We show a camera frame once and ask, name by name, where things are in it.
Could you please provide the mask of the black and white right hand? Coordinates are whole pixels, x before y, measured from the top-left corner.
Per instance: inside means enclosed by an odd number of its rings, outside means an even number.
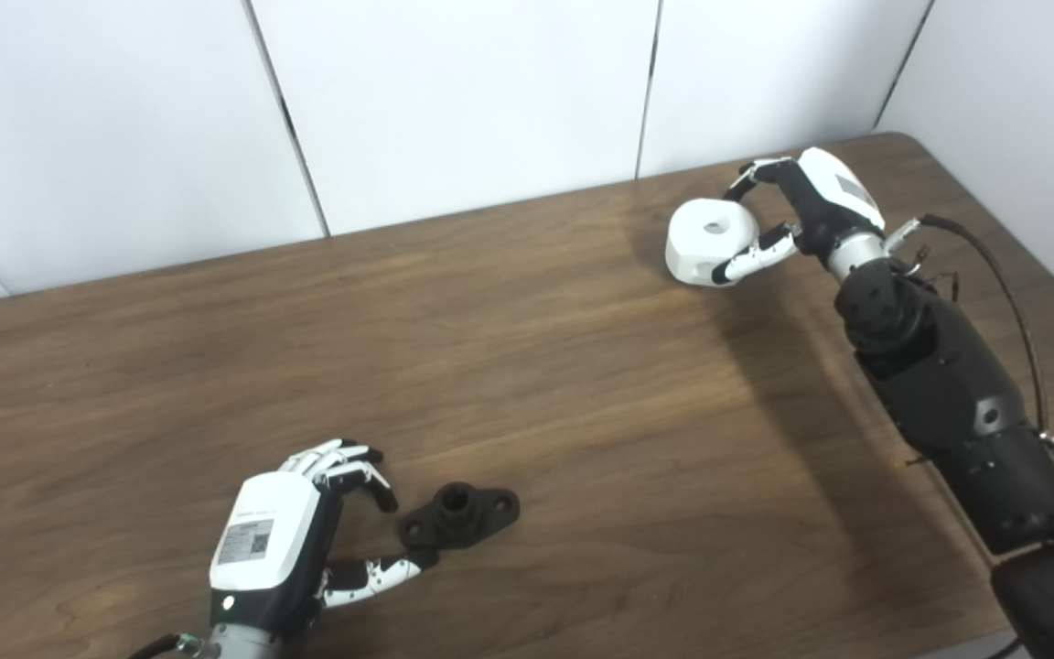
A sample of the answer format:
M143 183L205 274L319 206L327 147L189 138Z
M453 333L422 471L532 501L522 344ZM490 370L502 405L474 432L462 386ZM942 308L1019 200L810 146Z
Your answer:
M807 147L798 157L745 164L723 199L740 203L758 185L774 185L790 203L795 221L775 225L717 265L716 286L743 280L794 254L819 259L838 283L887 257L883 214L850 167L827 150Z

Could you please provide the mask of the black and white left hand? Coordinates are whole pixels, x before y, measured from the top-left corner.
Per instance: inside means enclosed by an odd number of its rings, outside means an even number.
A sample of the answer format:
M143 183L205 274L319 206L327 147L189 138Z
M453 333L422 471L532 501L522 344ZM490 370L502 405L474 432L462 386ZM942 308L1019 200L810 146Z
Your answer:
M210 561L210 626L289 641L323 610L396 589L435 567L435 550L329 562L349 493L367 492L382 513L398 509L382 460L377 449L334 438L245 480Z

